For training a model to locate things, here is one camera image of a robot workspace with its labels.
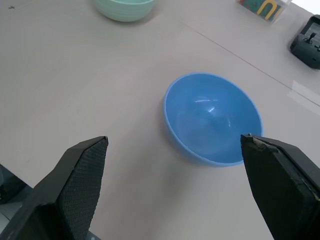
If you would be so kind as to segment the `green plastic bowl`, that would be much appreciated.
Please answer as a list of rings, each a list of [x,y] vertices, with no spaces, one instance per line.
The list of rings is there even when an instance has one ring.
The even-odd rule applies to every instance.
[[[147,16],[156,0],[93,0],[96,9],[105,17],[118,22],[135,22]]]

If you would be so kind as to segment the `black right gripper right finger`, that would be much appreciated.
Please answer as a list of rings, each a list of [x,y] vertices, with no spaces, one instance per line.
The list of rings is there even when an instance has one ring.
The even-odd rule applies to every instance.
[[[320,168],[298,147],[240,137],[253,198],[274,240],[320,240]]]

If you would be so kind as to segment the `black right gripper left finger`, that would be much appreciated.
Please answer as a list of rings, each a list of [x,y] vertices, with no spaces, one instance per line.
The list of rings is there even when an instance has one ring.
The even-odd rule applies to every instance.
[[[34,187],[0,164],[0,240],[101,240],[90,225],[108,145],[99,136],[70,147]]]

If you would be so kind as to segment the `blue plastic bowl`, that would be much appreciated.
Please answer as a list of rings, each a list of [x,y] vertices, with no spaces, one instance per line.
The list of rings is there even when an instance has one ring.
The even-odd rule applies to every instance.
[[[207,72],[177,78],[163,97],[167,136],[189,160],[210,167],[243,164],[241,135],[264,135],[252,99],[228,79]]]

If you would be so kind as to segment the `black remote controller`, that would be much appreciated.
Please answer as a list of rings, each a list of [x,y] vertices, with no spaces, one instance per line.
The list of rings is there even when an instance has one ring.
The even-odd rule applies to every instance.
[[[315,14],[308,20],[289,49],[308,67],[320,70],[320,14]]]

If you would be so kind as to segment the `clear box of coloured letters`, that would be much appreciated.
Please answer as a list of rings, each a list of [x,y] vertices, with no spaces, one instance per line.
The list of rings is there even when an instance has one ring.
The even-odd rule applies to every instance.
[[[273,23],[292,0],[236,0],[238,4],[269,23]]]

